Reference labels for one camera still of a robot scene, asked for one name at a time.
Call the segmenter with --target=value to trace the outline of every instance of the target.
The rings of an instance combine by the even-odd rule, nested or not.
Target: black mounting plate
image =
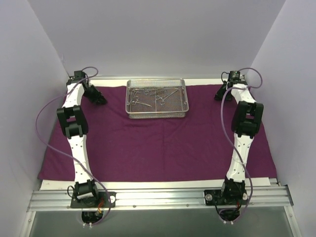
[[[116,198],[117,194],[115,192],[109,192],[109,195],[114,196]],[[78,209],[97,208],[98,205],[100,204],[100,199],[104,200],[104,203],[101,207],[107,207],[107,208],[110,207],[106,192],[99,192],[99,200],[98,201],[95,201],[95,200],[90,201],[88,198],[86,198],[86,199],[80,200],[80,202],[79,202],[73,196],[71,199],[70,208],[78,208]],[[112,207],[115,207],[115,201],[113,203],[111,203],[111,208]]]
[[[247,204],[247,200],[233,200],[229,203],[227,203],[225,201],[225,199],[222,197],[222,190],[220,189],[213,189],[213,190],[204,190],[204,197],[207,195],[207,194],[211,194],[212,195],[212,200],[211,201],[207,201],[206,199],[205,200],[205,205],[207,206],[215,206],[215,204],[217,206],[224,206],[224,205],[237,205],[237,202],[239,204],[242,204],[242,205],[246,205]]]

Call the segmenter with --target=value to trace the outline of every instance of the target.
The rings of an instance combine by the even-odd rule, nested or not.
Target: gray floor
[[[224,225],[215,209],[113,211],[91,230],[73,211],[38,212],[32,237],[291,237],[283,207],[249,208],[234,225]]]

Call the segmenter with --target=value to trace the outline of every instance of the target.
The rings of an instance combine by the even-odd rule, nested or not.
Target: metal extrusion bar
[[[214,208],[206,206],[203,191],[197,189],[151,189],[111,190],[117,193],[115,210]],[[64,190],[34,191],[28,211],[92,211],[96,208],[72,209],[71,199]],[[250,207],[290,206],[290,192],[287,186],[272,185],[254,187]]]
[[[290,224],[290,228],[291,228],[291,230],[293,232],[293,236],[294,237],[302,237],[301,230],[300,230],[300,228],[298,226],[296,217],[294,215],[293,207],[292,206],[285,206],[284,210],[285,210],[288,222]]]

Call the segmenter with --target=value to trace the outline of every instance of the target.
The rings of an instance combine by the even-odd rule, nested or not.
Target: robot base
[[[110,203],[108,201],[108,196],[106,192],[99,192],[99,199],[95,200],[94,197],[92,198],[85,198],[80,201],[76,200],[76,198],[73,196],[70,204],[70,208],[98,208],[100,204],[100,200],[104,200],[104,203],[100,208],[105,207],[109,208]],[[109,192],[110,198],[111,198],[111,207],[115,207],[115,200],[116,200],[116,193],[115,192]]]
[[[207,206],[227,206],[227,205],[246,205],[247,200],[243,199],[234,199],[227,201],[222,196],[222,190],[214,189],[214,190],[204,190],[204,199],[205,205]]]

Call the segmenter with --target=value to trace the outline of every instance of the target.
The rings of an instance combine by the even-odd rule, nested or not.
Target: table surface
[[[117,87],[126,86],[129,79],[139,79],[131,77],[95,77],[91,80],[95,86]],[[189,85],[220,85],[221,79],[184,79],[186,86]],[[253,178],[254,186],[269,186],[269,178]],[[179,182],[103,182],[108,189],[146,189],[146,188],[200,188],[200,187],[221,187],[223,179],[218,180],[198,180],[198,181],[179,181]],[[73,181],[52,181],[43,180],[41,190],[65,190],[73,184]]]

